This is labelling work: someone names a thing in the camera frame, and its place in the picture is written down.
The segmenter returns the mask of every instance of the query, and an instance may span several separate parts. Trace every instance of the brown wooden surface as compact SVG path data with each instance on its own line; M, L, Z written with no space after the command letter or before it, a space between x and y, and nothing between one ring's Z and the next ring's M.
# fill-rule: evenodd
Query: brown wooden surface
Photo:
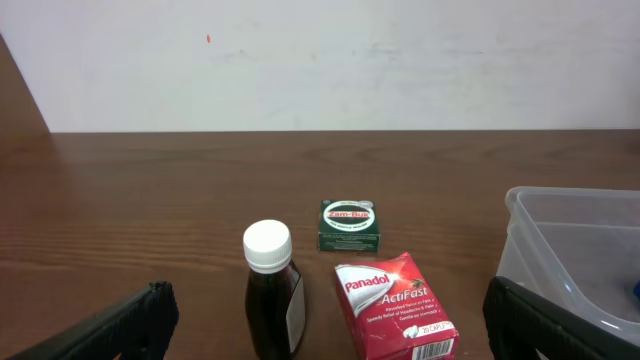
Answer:
M49 130L0 35L0 157Z
M305 277L299 359L355 359L332 287L348 254L319 253L320 201L377 203L380 258L409 251L490 359L482 300L511 187L640 187L640 132L53 135L0 161L0 357L132 294L173 282L168 359L253 359L242 233L289 225Z

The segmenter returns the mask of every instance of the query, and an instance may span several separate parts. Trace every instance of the barcode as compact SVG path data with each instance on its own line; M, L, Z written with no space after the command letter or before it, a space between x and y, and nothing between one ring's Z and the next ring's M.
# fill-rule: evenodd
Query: barcode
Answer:
M411 360L428 360L451 354L453 339L413 348Z

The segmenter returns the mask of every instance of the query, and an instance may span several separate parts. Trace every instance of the red box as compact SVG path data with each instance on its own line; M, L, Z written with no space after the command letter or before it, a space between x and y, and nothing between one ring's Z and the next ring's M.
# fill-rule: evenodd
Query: red box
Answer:
M458 331L409 253L335 270L338 298L362 359L453 359Z

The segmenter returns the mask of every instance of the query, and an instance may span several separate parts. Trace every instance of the bottle label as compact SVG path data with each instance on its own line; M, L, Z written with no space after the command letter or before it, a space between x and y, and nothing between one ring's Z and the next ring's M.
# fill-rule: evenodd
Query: bottle label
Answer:
M298 346L302 331L304 330L305 310L304 310L304 289L302 278L298 281L296 289L293 291L289 308L287 309L287 332L289 334L289 352L293 352Z

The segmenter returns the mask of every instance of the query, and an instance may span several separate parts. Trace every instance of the white bottle cap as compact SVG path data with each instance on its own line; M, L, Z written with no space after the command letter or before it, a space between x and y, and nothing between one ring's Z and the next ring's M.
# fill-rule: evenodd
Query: white bottle cap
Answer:
M244 232L244 257L249 267L261 274L273 274L291 261L291 233L278 220L262 220Z

